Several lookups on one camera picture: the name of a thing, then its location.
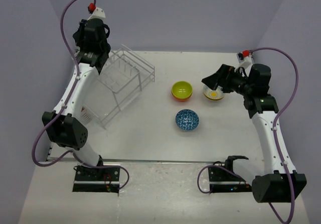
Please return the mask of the cream floral patterned bowl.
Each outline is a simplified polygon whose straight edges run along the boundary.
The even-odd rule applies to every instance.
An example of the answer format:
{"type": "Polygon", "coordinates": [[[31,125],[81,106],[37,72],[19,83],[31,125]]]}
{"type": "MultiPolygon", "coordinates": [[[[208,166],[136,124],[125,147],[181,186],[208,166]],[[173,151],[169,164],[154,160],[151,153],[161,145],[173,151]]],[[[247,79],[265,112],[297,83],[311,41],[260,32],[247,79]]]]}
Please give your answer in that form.
{"type": "Polygon", "coordinates": [[[220,98],[211,98],[207,95],[204,95],[206,99],[210,100],[210,101],[219,101],[222,100],[224,98],[224,96],[220,97],[220,98]]]}

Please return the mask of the lime green bowl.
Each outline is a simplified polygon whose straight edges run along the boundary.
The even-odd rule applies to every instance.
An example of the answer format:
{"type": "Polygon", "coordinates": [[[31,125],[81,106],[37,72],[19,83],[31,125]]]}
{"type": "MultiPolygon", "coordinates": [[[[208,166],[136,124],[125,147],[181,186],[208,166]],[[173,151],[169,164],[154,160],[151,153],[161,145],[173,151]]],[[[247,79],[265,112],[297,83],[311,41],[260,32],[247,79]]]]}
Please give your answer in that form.
{"type": "Polygon", "coordinates": [[[177,97],[186,98],[193,94],[193,87],[186,81],[178,81],[172,85],[171,93],[177,97]]]}

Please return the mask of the orange plastic bowl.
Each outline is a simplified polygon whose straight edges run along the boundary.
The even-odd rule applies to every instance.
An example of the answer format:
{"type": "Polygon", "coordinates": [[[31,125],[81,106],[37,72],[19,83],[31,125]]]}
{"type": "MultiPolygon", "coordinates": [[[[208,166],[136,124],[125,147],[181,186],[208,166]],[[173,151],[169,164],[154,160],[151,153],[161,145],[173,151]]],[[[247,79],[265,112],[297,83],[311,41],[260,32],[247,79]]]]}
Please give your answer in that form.
{"type": "Polygon", "coordinates": [[[178,101],[178,102],[186,102],[186,101],[188,101],[188,100],[192,97],[192,94],[189,95],[189,96],[186,97],[186,98],[181,98],[181,97],[175,96],[175,95],[172,93],[172,97],[174,98],[175,101],[178,101]]]}

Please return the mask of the blue triangle patterned bowl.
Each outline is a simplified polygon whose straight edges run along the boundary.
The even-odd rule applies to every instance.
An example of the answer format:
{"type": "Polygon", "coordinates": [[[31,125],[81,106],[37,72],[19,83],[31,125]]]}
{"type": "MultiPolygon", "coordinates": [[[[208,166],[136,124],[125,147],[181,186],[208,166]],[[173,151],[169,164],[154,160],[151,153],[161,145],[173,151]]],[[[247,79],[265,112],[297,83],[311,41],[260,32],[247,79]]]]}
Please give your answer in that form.
{"type": "Polygon", "coordinates": [[[183,109],[175,116],[175,123],[183,131],[193,131],[199,125],[199,116],[191,109],[183,109]]]}

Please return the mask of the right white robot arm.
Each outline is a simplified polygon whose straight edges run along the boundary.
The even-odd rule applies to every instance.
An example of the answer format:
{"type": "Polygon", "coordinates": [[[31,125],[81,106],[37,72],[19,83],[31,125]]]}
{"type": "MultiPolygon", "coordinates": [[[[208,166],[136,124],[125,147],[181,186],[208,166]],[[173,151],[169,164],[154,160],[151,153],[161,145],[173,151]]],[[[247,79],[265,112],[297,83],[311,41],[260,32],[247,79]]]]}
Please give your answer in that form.
{"type": "Polygon", "coordinates": [[[263,64],[252,65],[248,76],[223,64],[216,73],[203,78],[202,83],[211,90],[220,87],[224,93],[236,92],[243,96],[262,149],[263,168],[245,156],[229,156],[225,161],[225,177],[244,179],[258,203],[290,203],[299,196],[307,180],[297,172],[287,152],[277,119],[281,111],[268,93],[270,79],[271,69],[263,64]]]}

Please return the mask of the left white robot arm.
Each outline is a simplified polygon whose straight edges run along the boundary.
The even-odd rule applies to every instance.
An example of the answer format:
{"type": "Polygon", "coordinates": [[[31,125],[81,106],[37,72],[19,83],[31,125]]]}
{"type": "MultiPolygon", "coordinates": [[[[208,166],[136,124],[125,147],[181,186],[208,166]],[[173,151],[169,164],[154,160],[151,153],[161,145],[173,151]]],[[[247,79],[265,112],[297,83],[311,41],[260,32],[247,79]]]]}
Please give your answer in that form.
{"type": "Polygon", "coordinates": [[[71,152],[93,180],[104,175],[101,156],[87,142],[88,130],[80,121],[84,100],[101,73],[110,52],[107,42],[110,29],[101,19],[82,20],[73,34],[79,52],[74,55],[73,76],[55,108],[42,115],[49,140],[71,152]]]}

